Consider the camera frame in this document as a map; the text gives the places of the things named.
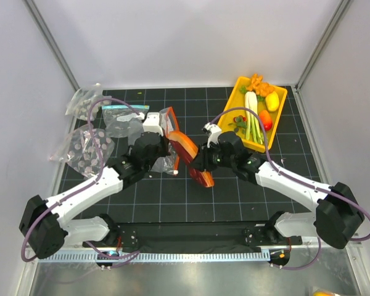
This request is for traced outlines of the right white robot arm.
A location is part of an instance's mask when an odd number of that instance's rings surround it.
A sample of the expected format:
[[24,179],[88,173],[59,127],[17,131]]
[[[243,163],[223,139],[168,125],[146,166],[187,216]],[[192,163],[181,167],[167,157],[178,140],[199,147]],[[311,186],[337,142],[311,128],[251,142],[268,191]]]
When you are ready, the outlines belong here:
[[199,146],[191,167],[211,172],[225,167],[241,180],[276,191],[308,209],[306,213],[278,211],[265,224],[272,244],[287,237],[318,237],[333,248],[344,249],[364,221],[350,188],[306,179],[280,167],[258,153],[251,153],[239,136],[225,132],[216,142]]

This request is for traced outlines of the toy green onion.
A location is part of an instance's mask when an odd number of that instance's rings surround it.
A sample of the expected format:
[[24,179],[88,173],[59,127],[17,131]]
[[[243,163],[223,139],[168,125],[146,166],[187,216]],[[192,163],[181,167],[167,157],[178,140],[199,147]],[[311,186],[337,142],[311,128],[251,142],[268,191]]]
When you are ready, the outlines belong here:
[[247,112],[247,124],[245,130],[245,138],[246,140],[252,140],[254,143],[257,144],[264,144],[265,137],[261,129],[261,124],[258,119],[255,117],[257,114],[257,107],[258,107],[258,100],[257,95],[254,92],[247,91],[245,93],[245,101],[244,105],[246,109],[252,111],[252,113]]

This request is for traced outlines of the red orange toy mango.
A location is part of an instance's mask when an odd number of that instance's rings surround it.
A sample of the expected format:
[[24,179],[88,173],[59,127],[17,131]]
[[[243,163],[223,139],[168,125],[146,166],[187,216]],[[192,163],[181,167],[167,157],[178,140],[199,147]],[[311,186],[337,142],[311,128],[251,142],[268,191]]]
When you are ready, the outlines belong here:
[[259,113],[259,117],[262,121],[265,131],[269,131],[273,127],[273,120],[270,113],[267,110],[262,110]]

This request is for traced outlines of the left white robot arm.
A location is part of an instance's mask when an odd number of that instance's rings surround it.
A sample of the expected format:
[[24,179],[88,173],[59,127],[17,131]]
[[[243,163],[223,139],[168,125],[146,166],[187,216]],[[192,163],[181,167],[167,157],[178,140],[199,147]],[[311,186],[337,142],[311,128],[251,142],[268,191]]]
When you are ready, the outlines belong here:
[[120,230],[107,214],[78,220],[84,210],[102,199],[140,181],[156,160],[169,154],[168,138],[144,132],[128,153],[105,166],[101,174],[55,196],[32,197],[25,207],[19,230],[23,246],[29,245],[38,259],[55,254],[65,245],[93,242],[105,247],[116,244]]

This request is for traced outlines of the toy cherry tomatoes with leaves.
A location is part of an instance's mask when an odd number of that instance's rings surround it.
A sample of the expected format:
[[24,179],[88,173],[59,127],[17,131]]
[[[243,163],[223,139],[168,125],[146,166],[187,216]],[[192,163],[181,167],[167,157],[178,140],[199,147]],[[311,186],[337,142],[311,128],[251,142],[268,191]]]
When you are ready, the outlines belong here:
[[247,130],[247,118],[242,115],[235,116],[228,126],[232,128],[235,133],[245,134]]

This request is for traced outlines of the toy meat slab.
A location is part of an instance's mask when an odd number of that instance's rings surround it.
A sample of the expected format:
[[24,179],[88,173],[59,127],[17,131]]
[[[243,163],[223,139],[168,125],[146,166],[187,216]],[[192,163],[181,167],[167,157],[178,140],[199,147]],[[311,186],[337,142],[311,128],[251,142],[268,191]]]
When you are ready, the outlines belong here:
[[185,163],[191,178],[203,187],[213,187],[215,183],[210,172],[200,172],[191,167],[191,161],[198,153],[198,147],[194,142],[181,131],[170,132],[168,139],[179,158]]

